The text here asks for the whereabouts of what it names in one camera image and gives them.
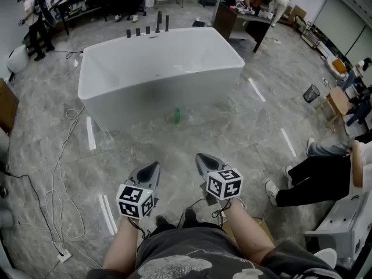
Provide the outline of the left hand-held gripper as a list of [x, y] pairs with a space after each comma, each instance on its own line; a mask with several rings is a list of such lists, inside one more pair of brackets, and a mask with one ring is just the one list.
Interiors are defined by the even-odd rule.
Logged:
[[143, 163], [137, 166], [116, 194], [119, 213], [123, 216], [142, 220], [150, 216], [156, 206], [157, 186], [160, 179], [160, 163]]

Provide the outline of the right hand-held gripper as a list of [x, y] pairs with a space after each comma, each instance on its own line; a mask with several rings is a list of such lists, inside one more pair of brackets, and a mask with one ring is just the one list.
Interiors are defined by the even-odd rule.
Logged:
[[206, 153], [197, 153], [195, 164], [199, 175], [206, 182], [205, 191], [208, 195], [218, 201], [240, 196], [243, 175], [236, 168], [225, 169], [227, 164]]

